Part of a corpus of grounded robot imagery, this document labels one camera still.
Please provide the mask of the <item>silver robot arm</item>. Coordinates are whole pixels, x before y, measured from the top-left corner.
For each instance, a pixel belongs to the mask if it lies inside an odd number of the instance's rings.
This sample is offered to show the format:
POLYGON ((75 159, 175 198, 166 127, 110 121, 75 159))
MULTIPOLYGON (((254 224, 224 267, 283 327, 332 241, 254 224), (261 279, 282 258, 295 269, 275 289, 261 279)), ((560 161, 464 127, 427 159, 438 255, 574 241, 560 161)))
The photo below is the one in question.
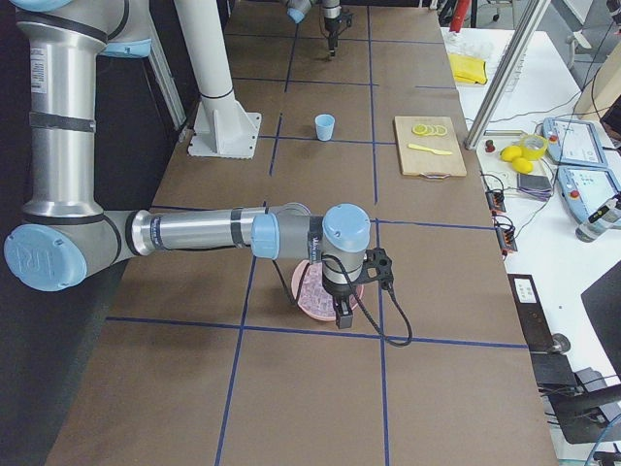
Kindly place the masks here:
POLYGON ((17 278, 59 291, 158 250, 249 248, 261 258, 319 264, 337 325, 351 325, 372 258, 370 220, 358 206, 340 204, 322 216, 298 203, 153 214, 107 211, 95 201, 96 59, 149 55, 148 2, 18 1, 15 8, 30 44, 33 162, 24 222, 4 244, 17 278))
POLYGON ((331 57, 336 55, 343 19, 343 9, 339 0, 282 0, 280 4, 295 24, 300 24, 312 8, 319 5, 324 21, 329 54, 331 57))

